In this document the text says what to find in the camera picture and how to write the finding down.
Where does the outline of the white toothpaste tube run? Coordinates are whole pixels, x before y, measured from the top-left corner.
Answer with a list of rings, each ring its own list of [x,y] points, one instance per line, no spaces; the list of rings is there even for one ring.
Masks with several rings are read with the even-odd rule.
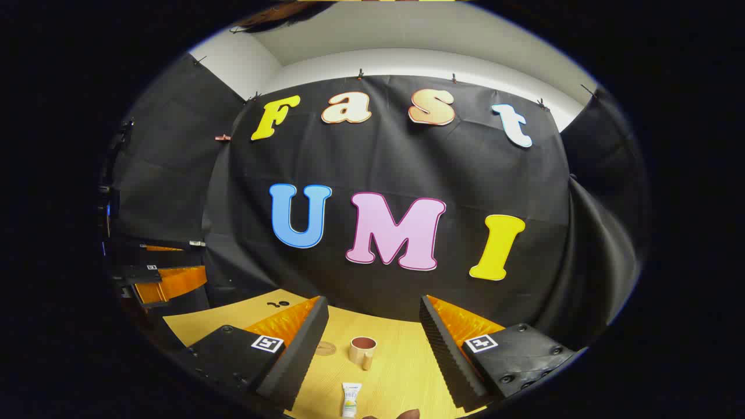
[[[342,390],[344,392],[341,417],[345,419],[356,419],[357,415],[357,396],[362,388],[362,384],[353,384],[352,382],[343,382]]]

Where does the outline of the wooden desktop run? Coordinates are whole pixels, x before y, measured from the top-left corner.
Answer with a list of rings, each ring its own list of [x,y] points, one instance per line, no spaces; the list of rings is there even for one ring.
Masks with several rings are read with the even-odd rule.
[[[274,290],[224,307],[165,317],[184,345],[194,344],[218,326],[248,327],[280,308],[269,302],[304,301],[286,290]],[[363,384],[357,397],[357,418],[396,419],[403,411],[420,409],[421,419],[456,419],[467,416],[455,406],[418,322],[397,321],[328,307],[322,339],[336,347],[328,356],[314,356],[297,395],[295,407],[285,414],[296,419],[340,419],[342,382]],[[352,339],[366,336],[377,342],[371,369],[365,371],[349,360]]]

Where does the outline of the black backdrop cloth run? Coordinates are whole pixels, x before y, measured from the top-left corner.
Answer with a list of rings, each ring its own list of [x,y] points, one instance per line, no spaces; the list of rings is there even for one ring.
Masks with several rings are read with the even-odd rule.
[[[519,96],[410,75],[245,102],[186,55],[131,116],[117,231],[204,240],[196,308],[284,289],[417,321],[430,294],[576,349],[637,283],[644,178],[603,102],[563,133]]]

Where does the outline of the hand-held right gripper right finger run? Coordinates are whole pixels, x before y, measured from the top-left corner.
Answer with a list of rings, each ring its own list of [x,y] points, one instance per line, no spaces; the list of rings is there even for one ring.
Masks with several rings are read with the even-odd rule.
[[[515,399],[576,356],[528,324],[502,326],[434,296],[421,297],[418,317],[450,396],[464,411]]]

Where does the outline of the beige cup with brown inside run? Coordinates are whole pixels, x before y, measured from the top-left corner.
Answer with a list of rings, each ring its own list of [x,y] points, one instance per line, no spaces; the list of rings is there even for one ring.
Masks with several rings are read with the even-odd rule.
[[[375,339],[358,336],[350,341],[349,360],[365,371],[370,370],[373,356],[378,347]]]

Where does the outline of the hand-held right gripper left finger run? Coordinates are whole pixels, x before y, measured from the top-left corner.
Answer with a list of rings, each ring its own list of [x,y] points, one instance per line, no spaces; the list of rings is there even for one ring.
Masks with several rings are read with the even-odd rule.
[[[281,416],[295,405],[327,322],[327,298],[317,296],[250,327],[221,325],[175,361],[229,400]]]

